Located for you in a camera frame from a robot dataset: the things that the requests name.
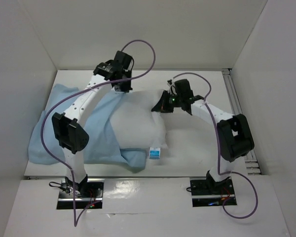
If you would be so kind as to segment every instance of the blue and white tag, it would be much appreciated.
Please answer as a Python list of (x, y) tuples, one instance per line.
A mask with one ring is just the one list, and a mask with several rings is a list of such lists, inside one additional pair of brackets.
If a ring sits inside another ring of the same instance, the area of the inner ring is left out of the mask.
[(153, 148), (153, 147), (150, 147), (150, 150), (149, 150), (149, 159), (160, 159), (160, 151), (161, 151), (161, 148)]

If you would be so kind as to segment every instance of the blue towel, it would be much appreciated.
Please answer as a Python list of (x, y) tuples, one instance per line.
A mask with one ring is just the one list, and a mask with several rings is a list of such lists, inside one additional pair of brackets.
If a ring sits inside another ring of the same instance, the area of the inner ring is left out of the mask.
[[(67, 88), (64, 85), (56, 84), (50, 94), (49, 104), (46, 111), (41, 113), (40, 119), (35, 126), (29, 148), (29, 161), (36, 164), (54, 164), (57, 161), (52, 158), (44, 149), (40, 140), (40, 127), (46, 112), (49, 111), (57, 102), (77, 93), (79, 90), (75, 88)], [(98, 103), (97, 107), (88, 118), (84, 130), (89, 135), (88, 145), (83, 150), (84, 163), (87, 164), (126, 164), (136, 171), (142, 170), (146, 165), (146, 153), (144, 150), (121, 150), (115, 137), (113, 128), (110, 123), (110, 116), (122, 103), (124, 93), (110, 91)], [(47, 148), (61, 160), (65, 160), (62, 148), (59, 146), (55, 138), (51, 116), (55, 112), (62, 113), (68, 108), (76, 97), (71, 98), (60, 104), (54, 109), (47, 119), (44, 127), (44, 140)]]

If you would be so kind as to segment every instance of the cable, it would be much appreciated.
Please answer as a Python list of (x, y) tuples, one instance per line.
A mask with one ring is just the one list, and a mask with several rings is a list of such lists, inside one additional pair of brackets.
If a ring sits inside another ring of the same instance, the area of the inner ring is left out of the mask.
[[(133, 78), (118, 79), (118, 80), (114, 80), (114, 81), (107, 81), (107, 82), (104, 82), (104, 83), (100, 83), (100, 84), (98, 84), (98, 85), (94, 85), (94, 86), (92, 86), (91, 88), (88, 88), (88, 89), (82, 90), (82, 91), (77, 92), (77, 93), (75, 93), (75, 94), (73, 94), (73, 95), (71, 95), (71, 96), (68, 96), (67, 98), (65, 98), (65, 99), (59, 101), (57, 104), (55, 104), (55, 105), (54, 105), (54, 106), (53, 106), (53, 107), (52, 107), (52, 108), (46, 113), (46, 116), (45, 116), (45, 118), (44, 118), (44, 120), (43, 120), (43, 123), (42, 123), (42, 125), (41, 125), (41, 127), (40, 127), (40, 140), (41, 140), (41, 143), (42, 143), (44, 149), (46, 150), (46, 152), (47, 152), (51, 157), (53, 157), (55, 160), (57, 160), (58, 162), (60, 162), (60, 163), (62, 163), (63, 165), (65, 165), (65, 166), (70, 170), (71, 176), (72, 176), (72, 178), (73, 178), (72, 182), (73, 182), (73, 193), (74, 193), (74, 194), (75, 194), (74, 171), (73, 171), (73, 169), (71, 168), (70, 165), (68, 165), (66, 162), (64, 162), (64, 161), (62, 161), (61, 159), (59, 159), (58, 157), (56, 157), (56, 156), (55, 156), (54, 154), (52, 154), (51, 151), (46, 147), (46, 144), (45, 144), (45, 141), (44, 141), (44, 127), (45, 127), (45, 123), (46, 123), (47, 118), (48, 118), (48, 116), (50, 115), (50, 113), (51, 113), (51, 112), (52, 112), (57, 106), (59, 106), (60, 104), (64, 103), (65, 101), (67, 101), (67, 100), (69, 100), (69, 99), (71, 99), (71, 98), (73, 98), (73, 97), (75, 97), (75, 96), (78, 96), (78, 95), (81, 95), (81, 94), (83, 94), (83, 93), (86, 93), (86, 92), (88, 92), (88, 91), (90, 91), (90, 90), (92, 90), (92, 89), (95, 89), (95, 88), (97, 88), (97, 87), (100, 87), (100, 86), (102, 86), (102, 85), (107, 85), (107, 84), (112, 84), (112, 83), (117, 83), (117, 82), (125, 82), (125, 81), (129, 81), (129, 80), (138, 79), (138, 78), (141, 78), (141, 77), (145, 76), (147, 73), (149, 73), (149, 72), (152, 70), (152, 68), (154, 67), (154, 63), (155, 63), (155, 61), (156, 61), (156, 54), (155, 54), (154, 48), (152, 47), (152, 45), (151, 45), (150, 43), (148, 43), (147, 41), (142, 40), (142, 39), (135, 39), (135, 40), (132, 40), (132, 41), (128, 42), (128, 43), (122, 48), (121, 51), (123, 51), (128, 45), (130, 45), (131, 43), (134, 43), (134, 42), (143, 42), (143, 43), (147, 44), (147, 45), (151, 48), (151, 50), (152, 50), (152, 53), (153, 53), (153, 61), (152, 61), (151, 66), (147, 69), (147, 71), (145, 71), (144, 73), (140, 74), (139, 76), (136, 76), (136, 77), (133, 77)], [(94, 205), (94, 204), (96, 204), (96, 203), (98, 203), (98, 202), (100, 202), (100, 201), (95, 201), (95, 202), (93, 202), (93, 203), (91, 203), (91, 204), (88, 204), (88, 205), (87, 205), (87, 206), (86, 206), (86, 207), (80, 212), (80, 214), (78, 215), (78, 217), (76, 217), (75, 195), (73, 195), (73, 197), (74, 197), (74, 198), (73, 198), (73, 199), (74, 199), (74, 200), (73, 200), (73, 206), (74, 206), (74, 227), (76, 227), (77, 224), (78, 224), (79, 218), (80, 218), (80, 216), (82, 215), (82, 213), (83, 213), (86, 209), (88, 209), (91, 205)]]
[(248, 179), (248, 178), (247, 178), (246, 176), (244, 176), (243, 174), (241, 174), (241, 173), (239, 173), (239, 172), (236, 172), (236, 171), (230, 171), (230, 172), (223, 172), (223, 173), (221, 173), (221, 144), (220, 144), (220, 141), (219, 141), (218, 129), (217, 129), (217, 125), (216, 125), (216, 122), (215, 122), (214, 115), (213, 115), (213, 113), (212, 113), (211, 109), (209, 108), (209, 106), (208, 106), (208, 104), (207, 104), (207, 101), (206, 101), (207, 97), (208, 97), (209, 94), (212, 92), (212, 85), (209, 83), (209, 81), (208, 81), (206, 78), (204, 78), (203, 76), (201, 76), (201, 75), (199, 75), (199, 74), (197, 74), (197, 73), (180, 73), (180, 74), (176, 75), (175, 77), (173, 77), (173, 79), (175, 79), (175, 78), (177, 78), (177, 77), (179, 77), (179, 76), (182, 76), (182, 75), (194, 75), (194, 76), (197, 76), (197, 77), (199, 77), (199, 78), (202, 78), (202, 79), (208, 84), (208, 86), (209, 86), (209, 91), (207, 92), (207, 94), (206, 94), (205, 97), (204, 97), (204, 104), (205, 104), (205, 106), (206, 106), (206, 108), (207, 108), (207, 110), (208, 110), (208, 112), (209, 112), (209, 114), (210, 114), (210, 116), (211, 116), (211, 119), (212, 119), (213, 124), (214, 124), (215, 134), (216, 134), (217, 150), (218, 150), (218, 165), (217, 165), (217, 172), (218, 172), (218, 175), (225, 175), (225, 174), (237, 174), (237, 175), (240, 175), (241, 177), (243, 177), (244, 179), (246, 179), (246, 180), (250, 183), (250, 185), (251, 185), (251, 187), (252, 187), (252, 189), (253, 189), (253, 191), (254, 191), (254, 193), (255, 193), (255, 198), (256, 198), (256, 205), (255, 205), (253, 211), (252, 211), (250, 214), (246, 215), (246, 216), (234, 216), (234, 215), (230, 214), (230, 213), (226, 210), (226, 208), (225, 208), (225, 204), (226, 204), (226, 202), (227, 202), (228, 200), (230, 200), (230, 198), (225, 199), (225, 200), (223, 201), (223, 203), (222, 203), (222, 208), (223, 208), (223, 210), (225, 211), (225, 213), (226, 213), (228, 216), (231, 216), (232, 218), (235, 218), (235, 219), (246, 219), (246, 218), (252, 216), (252, 215), (255, 213), (255, 211), (257, 210), (257, 208), (258, 208), (258, 203), (259, 203), (259, 200), (258, 200), (258, 194), (257, 194), (256, 188), (255, 188), (255, 186), (253, 185), (253, 183), (251, 182), (251, 180)]

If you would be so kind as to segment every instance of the purple cable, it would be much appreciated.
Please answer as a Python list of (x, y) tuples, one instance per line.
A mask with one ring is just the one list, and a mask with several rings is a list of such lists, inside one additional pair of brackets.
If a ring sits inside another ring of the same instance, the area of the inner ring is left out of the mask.
[(197, 73), (180, 73), (180, 74), (176, 75), (175, 77), (173, 77), (173, 79), (175, 79), (175, 78), (177, 78), (177, 77), (179, 77), (179, 76), (182, 76), (182, 75), (195, 75), (195, 76), (197, 76), (197, 77), (200, 77), (200, 78), (202, 78), (202, 79), (208, 84), (208, 86), (209, 86), (209, 91), (207, 92), (207, 94), (206, 94), (205, 97), (204, 97), (204, 102), (205, 102), (205, 106), (206, 106), (206, 108), (207, 108), (207, 110), (208, 110), (208, 112), (209, 112), (209, 114), (210, 114), (210, 116), (211, 116), (211, 119), (212, 119), (212, 121), (213, 121), (214, 129), (215, 129), (215, 134), (216, 134), (217, 150), (218, 150), (218, 165), (217, 165), (217, 172), (218, 172), (218, 175), (225, 175), (225, 174), (238, 174), (238, 175), (240, 175), (241, 177), (245, 178), (245, 179), (250, 183), (250, 185), (252, 186), (253, 191), (255, 192), (255, 197), (256, 197), (256, 205), (255, 205), (253, 211), (252, 211), (250, 214), (246, 215), (246, 216), (234, 216), (234, 215), (230, 214), (229, 212), (227, 212), (226, 207), (225, 207), (225, 204), (226, 204), (226, 202), (227, 202), (228, 200), (230, 200), (231, 198), (227, 198), (227, 199), (225, 199), (225, 200), (223, 201), (223, 203), (222, 203), (222, 208), (223, 208), (223, 210), (225, 211), (225, 213), (226, 213), (228, 216), (231, 216), (231, 217), (233, 217), (233, 218), (235, 218), (235, 219), (246, 219), (246, 218), (252, 216), (252, 215), (255, 213), (255, 211), (257, 210), (257, 208), (258, 208), (258, 202), (259, 202), (259, 200), (258, 200), (258, 194), (257, 194), (256, 188), (255, 188), (255, 186), (253, 185), (253, 183), (251, 182), (251, 180), (248, 179), (248, 178), (247, 178), (246, 176), (244, 176), (243, 174), (241, 174), (241, 173), (239, 173), (239, 172), (236, 172), (236, 171), (230, 171), (230, 172), (224, 172), (224, 173), (221, 173), (221, 144), (220, 144), (220, 141), (219, 141), (218, 129), (217, 129), (217, 125), (216, 125), (216, 122), (215, 122), (214, 115), (213, 115), (211, 109), (209, 108), (208, 104), (206, 103), (206, 99), (207, 99), (207, 97), (209, 96), (209, 94), (210, 94), (211, 91), (212, 91), (212, 85), (209, 83), (209, 81), (208, 81), (206, 78), (202, 77), (201, 75), (199, 75), (199, 74), (197, 74)]
[(61, 101), (59, 101), (56, 105), (54, 105), (54, 106), (53, 106), (53, 107), (52, 107), (52, 108), (46, 113), (46, 116), (45, 116), (45, 118), (44, 118), (44, 120), (43, 120), (43, 122), (42, 122), (42, 125), (41, 125), (41, 127), (40, 127), (40, 140), (41, 140), (41, 143), (42, 143), (44, 149), (47, 151), (47, 153), (48, 153), (51, 157), (53, 157), (54, 159), (56, 159), (58, 162), (64, 164), (64, 165), (70, 170), (70, 172), (71, 172), (71, 176), (72, 176), (72, 178), (73, 178), (73, 194), (74, 194), (74, 198), (73, 198), (73, 199), (74, 199), (74, 200), (73, 200), (73, 205), (74, 205), (74, 227), (77, 226), (77, 224), (78, 224), (78, 220), (79, 220), (80, 216), (82, 215), (82, 213), (83, 213), (86, 209), (88, 209), (91, 205), (96, 204), (96, 203), (98, 203), (99, 201), (95, 201), (95, 202), (93, 202), (93, 203), (87, 205), (87, 206), (86, 206), (86, 207), (80, 212), (80, 214), (78, 215), (78, 217), (76, 217), (74, 171), (73, 171), (73, 169), (71, 168), (70, 165), (68, 165), (67, 163), (65, 163), (64, 161), (62, 161), (62, 160), (59, 159), (58, 157), (56, 157), (56, 156), (55, 156), (54, 154), (52, 154), (51, 151), (46, 147), (46, 144), (45, 144), (45, 141), (44, 141), (44, 127), (45, 127), (45, 123), (46, 123), (46, 120), (47, 120), (48, 116), (50, 115), (50, 113), (51, 113), (51, 112), (52, 112), (57, 106), (59, 106), (61, 103), (65, 102), (65, 101), (67, 101), (67, 100), (69, 100), (69, 99), (71, 99), (71, 98), (73, 98), (73, 97), (75, 97), (75, 96), (78, 96), (78, 95), (81, 95), (81, 94), (83, 94), (83, 93), (86, 93), (86, 92), (88, 92), (88, 91), (90, 91), (90, 90), (92, 90), (92, 89), (95, 89), (95, 88), (97, 88), (97, 87), (100, 87), (100, 86), (102, 86), (102, 85), (107, 85), (107, 84), (112, 84), (112, 83), (117, 83), (117, 82), (125, 82), (125, 81), (129, 81), (129, 80), (138, 79), (138, 78), (141, 78), (141, 77), (145, 76), (147, 73), (149, 73), (149, 72), (152, 70), (152, 68), (153, 68), (153, 66), (154, 66), (154, 63), (155, 63), (155, 61), (156, 61), (156, 54), (155, 54), (154, 48), (152, 47), (152, 45), (151, 45), (150, 43), (148, 43), (147, 41), (142, 40), (142, 39), (135, 39), (135, 40), (132, 40), (132, 41), (130, 41), (129, 43), (127, 43), (127, 44), (122, 48), (121, 51), (123, 51), (128, 45), (130, 45), (131, 43), (134, 43), (134, 42), (143, 42), (143, 43), (147, 44), (147, 45), (151, 48), (151, 50), (152, 50), (152, 53), (153, 53), (153, 61), (152, 61), (152, 64), (151, 64), (151, 66), (148, 68), (147, 71), (145, 71), (144, 73), (140, 74), (139, 76), (136, 76), (136, 77), (133, 77), (133, 78), (119, 79), (119, 80), (107, 81), (107, 82), (104, 82), (104, 83), (100, 83), (100, 84), (95, 85), (95, 86), (93, 86), (93, 87), (91, 87), (91, 88), (88, 88), (88, 89), (82, 90), (82, 91), (77, 92), (77, 93), (75, 93), (75, 94), (73, 94), (73, 95), (71, 95), (71, 96), (68, 96), (67, 98), (65, 98), (65, 99), (63, 99), (63, 100), (61, 100)]

